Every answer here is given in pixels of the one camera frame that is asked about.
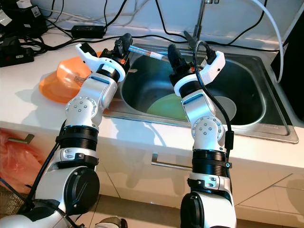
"electrical cord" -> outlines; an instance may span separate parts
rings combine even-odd
[[[264,2],[264,7],[266,7],[266,5],[267,5],[267,0],[265,0],[265,2]],[[261,14],[259,20],[258,20],[253,26],[251,26],[251,27],[245,29],[244,31],[242,31],[242,32],[241,32],[237,37],[235,37],[231,42],[227,43],[227,45],[230,45],[230,44],[234,43],[234,42],[235,42],[238,38],[240,38],[244,33],[248,32],[249,30],[251,30],[251,29],[253,29],[254,27],[256,27],[256,26],[261,22],[261,20],[263,19],[264,13],[265,13],[265,12],[262,11],[262,14]]]
[[[17,197],[19,197],[24,203],[28,204],[29,207],[33,208],[35,205],[33,202],[41,203],[55,211],[57,211],[62,218],[66,219],[72,227],[74,228],[84,228],[84,225],[78,226],[63,210],[61,210],[57,205],[52,203],[51,201],[47,199],[35,199],[35,200],[27,200],[27,198],[24,198],[21,194],[19,194],[10,184],[8,184],[3,178],[0,178],[0,182],[2,182],[9,190],[11,190]]]
[[[135,10],[134,12],[132,13],[121,13],[120,16],[131,16],[132,18],[125,24],[122,24],[122,25],[117,25],[117,26],[126,26],[128,24],[130,24],[133,20],[133,18],[135,17],[135,15],[143,8],[143,6],[150,0],[145,0],[144,2],[141,3],[141,5],[137,8],[137,1],[135,1]],[[46,8],[43,8],[43,7],[40,7],[40,9],[44,10],[44,11],[48,11],[48,12],[54,12],[54,13],[60,13],[60,11],[57,11],[57,10],[52,10],[52,9],[46,9]],[[93,22],[93,21],[100,21],[101,19],[105,18],[105,16],[100,16],[98,18],[85,18],[84,16],[79,16],[79,15],[74,15],[74,14],[70,14],[70,13],[67,13],[67,12],[62,12],[62,14],[64,15],[67,15],[67,16],[70,16],[72,18],[75,18],[75,19],[78,19],[79,21],[84,21],[84,22]],[[115,16],[116,13],[110,13],[110,14],[107,14],[106,16],[107,17],[110,17],[110,16]]]
[[[230,134],[232,133],[232,128],[231,128],[231,122],[229,120],[229,117],[225,111],[225,109],[223,108],[223,106],[217,101],[217,99],[209,92],[209,90],[205,87],[201,77],[200,77],[200,69],[198,67],[198,61],[197,61],[197,51],[199,49],[199,46],[200,45],[203,45],[205,48],[206,48],[206,52],[207,52],[207,57],[208,59],[212,59],[213,58],[213,50],[209,47],[209,45],[202,41],[202,40],[199,40],[197,43],[196,43],[196,46],[193,50],[193,64],[194,64],[194,68],[195,68],[195,74],[196,74],[196,77],[198,79],[198,82],[200,84],[200,86],[202,87],[202,90],[204,91],[204,93],[212,100],[212,102],[218,107],[218,109],[221,111],[221,113],[223,114],[224,118],[225,118],[225,121],[226,121],[226,125],[227,125],[227,129],[228,131],[226,132],[226,134]],[[230,154],[230,147],[229,146],[233,146],[231,145],[231,143],[233,144],[233,142],[227,142],[225,140],[225,148],[226,148],[226,157],[229,158],[229,154]]]
[[[59,17],[61,16],[61,14],[62,14],[62,12],[63,12],[64,6],[65,6],[65,0],[62,0],[61,11],[60,11],[60,13],[59,13],[59,15],[58,15],[58,17],[57,17],[57,19],[55,20],[54,23],[56,23],[56,22],[58,21]]]
[[[52,2],[52,7],[51,7],[52,10],[54,9],[55,1],[56,0],[53,0],[53,2]],[[49,18],[50,16],[52,16],[52,14],[53,14],[53,12],[51,12],[48,16],[45,16],[45,17]]]
[[[32,207],[34,204],[24,198],[19,192],[17,192],[10,184],[8,184],[3,178],[0,178],[0,182],[2,182],[9,190],[11,190],[16,196],[18,196],[24,203],[26,203],[29,207]]]
[[[49,19],[46,19],[46,21],[48,21],[49,23],[51,23],[54,27],[56,27],[57,29],[59,29],[60,31],[62,31],[63,33],[67,34],[70,38],[73,38],[68,32],[70,30],[66,30],[66,29],[63,29],[59,26],[57,26],[54,22],[50,21]]]
[[[64,129],[64,126],[65,126],[65,123],[66,123],[66,120],[62,123],[61,125],[61,128],[60,128],[60,133],[62,133],[63,129]],[[26,198],[27,201],[32,201],[32,198],[36,192],[36,189],[37,189],[37,186],[41,180],[41,177],[44,173],[44,171],[46,170],[49,162],[51,161],[51,159],[53,158],[54,154],[55,154],[55,151],[58,149],[59,147],[59,143],[56,143],[55,146],[53,147],[53,149],[51,150],[51,152],[49,153],[48,157],[46,158],[46,160],[44,161],[43,165],[41,166],[40,170],[39,170],[39,173],[37,174],[37,177],[35,178],[35,181],[32,185],[32,188],[30,189],[29,191],[29,194]],[[23,205],[19,210],[18,210],[18,213],[21,213],[23,211],[27,211],[28,210],[28,207],[26,207],[25,205]]]
[[[105,0],[105,4],[104,4],[104,20],[105,20],[105,33],[106,31],[108,30],[108,22],[106,21],[106,15],[105,15],[105,8],[106,8],[106,5],[108,3],[108,0]]]
[[[109,39],[115,39],[115,38],[120,38],[120,37],[121,36],[113,36],[113,37],[107,37],[107,38],[103,38],[103,39],[99,39],[99,40],[80,40],[82,38],[73,38],[73,39],[70,39],[69,41],[67,41],[65,43],[62,43],[60,45],[57,45],[57,46],[49,46],[49,45],[44,44],[42,42],[39,42],[37,40],[31,39],[31,38],[28,38],[28,39],[31,40],[31,41],[33,41],[38,46],[40,46],[43,49],[43,51],[46,52],[46,51],[58,50],[60,48],[63,48],[65,46],[67,46],[67,45],[74,44],[74,43],[80,43],[80,42],[99,43],[99,42],[103,42],[103,41],[106,41],[106,40],[109,40]],[[175,40],[171,40],[169,38],[166,38],[166,37],[163,37],[163,36],[159,36],[159,35],[154,35],[154,34],[143,35],[143,36],[134,36],[133,38],[146,38],[146,37],[158,37],[158,38],[162,38],[164,40],[167,40],[169,42],[176,43],[176,44],[187,43],[187,41],[175,41]]]
[[[158,13],[160,15],[160,18],[161,18],[161,22],[162,22],[162,27],[163,27],[163,30],[166,34],[168,35],[176,35],[176,36],[179,36],[179,37],[182,37],[184,39],[186,39],[185,36],[183,35],[180,35],[180,34],[174,34],[174,33],[169,33],[167,32],[167,29],[165,27],[165,24],[164,24],[164,20],[162,18],[162,12],[161,12],[161,9],[159,7],[159,4],[158,4],[158,0],[155,0],[155,3],[156,3],[156,6],[157,6],[157,9],[158,9]],[[222,43],[218,43],[218,42],[215,42],[215,41],[206,41],[206,43],[208,44],[211,44],[211,45],[219,45],[219,46],[229,46],[229,47],[235,47],[235,48],[243,48],[243,49],[248,49],[248,50],[254,50],[254,51],[265,51],[265,52],[278,52],[279,50],[267,50],[267,49],[259,49],[259,48],[254,48],[254,47],[244,47],[244,46],[239,46],[239,45],[232,45],[232,44],[222,44]]]
[[[257,6],[259,6],[264,12],[265,14],[268,16],[272,26],[275,29],[275,33],[277,36],[277,40],[279,43],[279,49],[280,49],[280,73],[279,73],[279,79],[276,78],[276,76],[274,77],[274,81],[278,84],[280,83],[282,76],[283,76],[283,68],[284,68],[284,50],[283,50],[283,44],[282,44],[282,39],[281,39],[281,35],[280,35],[280,31],[279,28],[277,27],[274,18],[271,16],[271,13],[265,8],[265,6],[263,6],[262,3],[260,3],[259,0],[251,0],[252,2],[254,2]]]
[[[116,19],[119,17],[120,13],[122,12],[124,5],[126,4],[127,0],[123,0],[123,3],[120,7],[120,9],[118,10],[117,14],[115,15],[115,17],[109,22],[109,24],[106,25],[106,28],[108,26],[110,26],[114,21],[116,21]]]
[[[178,36],[178,37],[181,37],[181,38],[187,40],[187,38],[186,38],[185,36],[181,35],[181,34],[170,33],[170,32],[167,31],[167,29],[166,29],[166,27],[165,27],[165,22],[164,22],[163,17],[162,17],[162,11],[161,11],[161,8],[160,8],[160,6],[159,6],[159,4],[158,4],[158,0],[155,0],[155,3],[156,3],[157,10],[158,10],[158,13],[159,13],[160,18],[161,18],[161,22],[162,22],[161,24],[162,24],[162,27],[163,27],[164,32],[165,32],[167,35]]]
[[[56,206],[54,203],[52,203],[51,201],[47,200],[47,199],[35,199],[33,200],[34,202],[38,202],[38,203],[42,203],[44,204],[45,206],[57,211],[61,216],[62,218],[66,219],[70,225],[73,227],[73,228],[84,228],[84,225],[80,225],[78,226],[62,209],[60,209],[58,206]]]

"white cable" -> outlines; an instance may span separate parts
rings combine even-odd
[[[281,35],[279,32],[279,29],[275,23],[274,18],[271,16],[270,12],[265,8],[265,6],[259,2],[258,0],[251,0],[252,2],[254,2],[256,5],[258,5],[264,12],[265,14],[268,16],[269,20],[271,21],[273,27],[275,28],[275,33],[279,42],[279,49],[280,49],[280,74],[279,74],[279,79],[276,79],[276,76],[274,77],[274,81],[276,83],[280,83],[281,79],[282,79],[282,75],[283,75],[283,66],[284,66],[284,52],[283,52],[283,44],[282,44],[282,39],[281,39]]]
[[[132,16],[134,17],[135,14],[140,11],[142,9],[142,7],[148,2],[149,0],[145,0],[137,9],[134,10],[134,12],[132,13],[122,13],[120,14],[120,16]],[[61,11],[58,11],[58,10],[54,10],[54,9],[46,9],[46,8],[43,8],[43,7],[40,7],[40,9],[42,10],[45,10],[45,11],[48,11],[48,12],[54,12],[54,13],[60,13]],[[77,16],[77,15],[74,15],[74,14],[70,14],[70,13],[67,13],[67,12],[62,12],[62,14],[64,15],[67,15],[67,16],[71,16],[73,18],[77,18],[79,20],[82,20],[82,21],[85,21],[85,22],[92,22],[92,21],[97,21],[97,20],[101,20],[101,19],[104,19],[105,17],[102,15],[98,18],[84,18],[84,17],[81,17],[81,16]],[[110,13],[110,14],[107,14],[106,16],[107,17],[110,17],[110,16],[115,16],[117,13]]]

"cabinet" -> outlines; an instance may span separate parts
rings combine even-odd
[[[58,132],[54,132],[54,134],[51,133],[45,133],[41,131],[30,131],[30,132],[24,132],[24,131],[18,131],[18,130],[10,130],[10,129],[4,129],[6,132],[12,133],[16,135],[16,138],[19,139],[24,139],[28,134],[33,134],[34,138],[30,142],[30,145],[33,146],[34,148],[37,148],[42,153],[42,156],[46,158],[52,148],[54,147],[55,144],[55,138],[56,134]],[[108,195],[108,196],[114,196],[118,197],[117,192],[115,191],[115,188],[109,179],[109,176],[107,175],[102,163],[99,163],[97,168],[96,168],[96,173],[99,177],[100,180],[100,194],[103,195]]]
[[[304,175],[288,175],[240,203],[236,212],[242,219],[304,228]]]
[[[190,188],[190,171],[151,165],[152,154],[158,161],[191,166],[191,153],[171,152],[169,148],[140,144],[124,146],[103,143],[100,155],[104,167],[121,198],[179,208]],[[235,205],[247,200],[278,182],[289,173],[254,168],[244,161],[235,160],[231,169]]]

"power adapter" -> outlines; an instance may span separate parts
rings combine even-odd
[[[74,25],[71,29],[73,38],[102,38],[105,34],[104,26]]]

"faucet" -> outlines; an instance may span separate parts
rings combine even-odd
[[[191,37],[190,34],[187,31],[184,31],[184,34],[189,42],[190,47],[194,48],[196,42],[200,39],[200,32],[201,32],[201,23],[203,21],[203,14],[205,10],[206,4],[218,4],[219,0],[202,0],[200,2],[199,7],[199,16],[198,16],[198,22],[194,27],[193,36]]]

